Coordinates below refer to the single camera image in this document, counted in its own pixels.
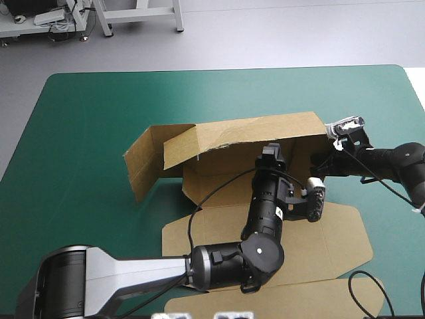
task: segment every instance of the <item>flattened cardboard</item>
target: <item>flattened cardboard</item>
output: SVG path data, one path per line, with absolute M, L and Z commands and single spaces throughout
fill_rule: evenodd
M 199 211 L 192 225 L 195 245 L 239 241 L 248 208 L 249 205 L 233 205 Z M 189 217 L 184 217 L 163 228 L 163 256 L 179 256 L 190 251 L 188 220 Z M 325 203 L 322 218 L 316 223 L 285 221 L 282 246 L 285 263 L 265 287 L 334 279 L 373 257 L 359 211 L 335 203 Z
M 384 297 L 369 278 L 353 279 L 353 290 L 363 306 L 377 316 Z M 239 290 L 210 292 L 171 299 L 166 312 L 189 312 L 193 318 L 212 318 L 218 311 L 253 311 L 256 319 L 346 318 L 365 315 L 353 302 L 347 279 L 261 288 L 254 294 Z

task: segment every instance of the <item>black cable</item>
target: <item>black cable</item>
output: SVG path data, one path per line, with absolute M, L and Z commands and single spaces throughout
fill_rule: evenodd
M 355 297 L 355 295 L 354 295 L 354 292 L 353 292 L 353 287 L 351 286 L 351 281 L 353 280 L 353 277 L 356 275 L 356 274 L 365 274 L 366 276 L 368 276 L 370 279 L 372 279 L 373 281 L 374 281 L 374 283 L 379 287 L 379 289 L 382 291 L 382 293 L 384 294 L 384 297 L 385 297 L 385 300 L 386 300 L 386 303 L 388 304 L 388 306 L 390 307 L 390 311 L 391 311 L 391 317 L 392 318 L 394 318 L 395 317 L 395 314 L 394 314 L 394 309 L 392 308 L 392 304 L 391 304 L 391 301 L 390 301 L 390 298 L 388 297 L 388 295 L 386 294 L 386 292 L 385 292 L 385 289 L 382 287 L 382 285 L 379 283 L 379 281 L 374 277 L 374 276 L 372 276 L 371 274 L 369 274 L 368 272 L 366 272 L 366 271 L 363 271 L 363 270 L 356 270 L 356 271 L 353 271 L 351 274 L 350 274 L 350 277 L 348 278 L 348 290 L 349 290 L 349 292 L 350 292 L 350 296 L 351 296 L 351 298 L 354 300 L 354 302 L 356 303 L 356 305 L 361 309 L 361 311 L 363 311 L 367 316 L 369 316 L 370 318 L 372 318 L 372 319 L 376 319 L 376 317 L 374 317 L 369 311 L 367 311 L 366 309 L 365 309 L 365 307 L 363 307 L 362 306 L 362 304 L 357 300 L 357 298 Z
M 217 191 L 219 191 L 220 189 L 222 189 L 224 186 L 227 186 L 228 184 L 232 183 L 235 179 L 238 179 L 239 177 L 250 173 L 252 171 L 255 171 L 255 168 L 251 168 L 251 169 L 247 169 L 246 171 L 243 171 L 242 173 L 239 173 L 238 175 L 234 176 L 233 178 L 229 179 L 228 181 L 226 181 L 225 183 L 221 184 L 220 186 L 218 186 L 216 189 L 212 190 L 207 196 L 205 196 L 205 198 L 199 202 L 199 204 L 196 206 L 196 208 L 193 210 L 193 212 L 191 213 L 191 218 L 189 218 L 189 224 L 187 225 L 187 237 L 189 238 L 189 243 L 191 245 L 191 254 L 190 256 L 193 255 L 193 238 L 192 238 L 192 220 L 193 217 L 195 216 L 195 214 L 201 210 L 201 207 L 203 205 L 203 203 L 205 203 L 206 201 L 208 201 L 210 199 L 211 196 L 213 196 Z
M 134 312 L 138 311 L 139 309 L 142 309 L 144 306 L 149 304 L 150 302 L 153 302 L 155 299 L 159 298 L 163 294 L 165 294 L 168 290 L 173 289 L 176 286 L 179 286 L 181 281 L 186 277 L 186 274 L 182 274 L 180 277 L 177 277 L 175 280 L 170 280 L 169 284 L 164 287 L 164 289 L 160 290 L 157 294 L 153 295 L 151 298 L 147 299 L 146 301 L 143 301 L 138 306 L 132 308 L 131 310 L 128 310 L 121 316 L 115 317 L 115 319 L 124 319 L 127 318 L 130 314 L 133 314 Z
M 379 178 L 373 171 L 371 171 L 365 164 L 363 164 L 360 160 L 358 160 L 353 154 L 348 152 L 347 150 L 343 149 L 343 152 L 345 152 L 347 155 L 349 155 L 353 160 L 355 160 L 361 167 L 363 167 L 365 170 L 367 170 L 379 183 L 383 184 L 389 191 L 391 191 L 396 196 L 399 196 L 402 200 L 405 202 L 411 204 L 411 206 L 416 208 L 416 205 L 409 200 L 407 197 L 401 195 L 398 191 L 393 189 L 390 185 L 385 183 L 381 178 Z
M 425 272 L 420 283 L 420 305 L 422 306 L 422 313 L 425 317 Z
M 302 182 L 300 182 L 298 179 L 296 179 L 294 176 L 288 174 L 288 173 L 284 173 L 282 171 L 278 171 L 276 169 L 272 169 L 272 168 L 268 168 L 268 167 L 259 167 L 258 168 L 259 171 L 271 171 L 272 173 L 278 174 L 280 176 L 292 179 L 294 182 L 296 182 L 301 188 L 305 189 L 305 186 Z

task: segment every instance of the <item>cardboard flap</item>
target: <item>cardboard flap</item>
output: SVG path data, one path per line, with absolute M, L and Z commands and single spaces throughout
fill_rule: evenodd
M 369 278 L 355 278 L 353 290 L 361 304 L 377 316 L 384 296 L 374 282 Z M 193 318 L 212 318 L 218 311 L 252 311 L 256 319 L 359 319 L 365 316 L 349 295 L 347 279 L 261 288 L 254 294 L 243 294 L 239 290 L 210 292 L 171 299 L 165 311 L 189 312 Z
M 141 201 L 159 177 L 181 177 L 182 167 L 163 171 L 163 143 L 194 124 L 150 126 L 125 152 L 128 178 L 137 201 Z
M 195 245 L 239 241 L 248 209 L 249 205 L 235 205 L 199 211 L 192 225 Z M 163 228 L 163 256 L 190 251 L 188 221 L 189 216 Z M 265 286 L 334 279 L 373 257 L 359 211 L 335 203 L 325 203 L 323 216 L 316 223 L 285 221 L 282 246 L 285 263 Z
M 164 143 L 164 169 L 232 144 L 325 134 L 314 112 L 197 124 Z

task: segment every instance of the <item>silver metal part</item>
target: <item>silver metal part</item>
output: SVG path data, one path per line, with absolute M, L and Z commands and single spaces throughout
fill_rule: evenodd
M 309 193 L 310 191 L 313 191 L 316 187 L 326 189 L 325 184 L 322 182 L 322 180 L 320 178 L 310 177 L 307 180 L 307 193 Z
M 188 313 L 153 314 L 151 319 L 192 319 L 192 316 Z
M 360 116 L 350 116 L 334 123 L 325 124 L 325 126 L 327 137 L 332 140 L 338 140 L 340 136 L 348 133 L 350 130 L 365 126 L 365 121 Z
M 254 313 L 245 312 L 217 312 L 214 319 L 255 319 Z
M 98 247 L 89 248 L 84 316 L 110 318 L 122 300 L 159 290 L 186 272 L 183 257 L 121 261 Z
M 85 251 L 88 248 L 89 246 L 83 245 L 67 246 L 44 256 L 40 262 L 39 269 L 37 269 L 36 275 L 32 277 L 32 279 L 29 281 L 29 283 L 25 286 L 25 288 L 18 296 L 17 307 L 15 310 L 15 319 L 33 319 L 35 317 L 35 302 L 36 299 L 40 296 L 40 269 L 47 259 L 62 253 L 66 253 L 68 251 Z

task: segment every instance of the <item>black circular joint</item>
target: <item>black circular joint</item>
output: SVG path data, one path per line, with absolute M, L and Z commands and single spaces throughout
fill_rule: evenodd
M 242 252 L 260 272 L 273 274 L 284 263 L 284 249 L 273 236 L 253 233 L 240 244 Z

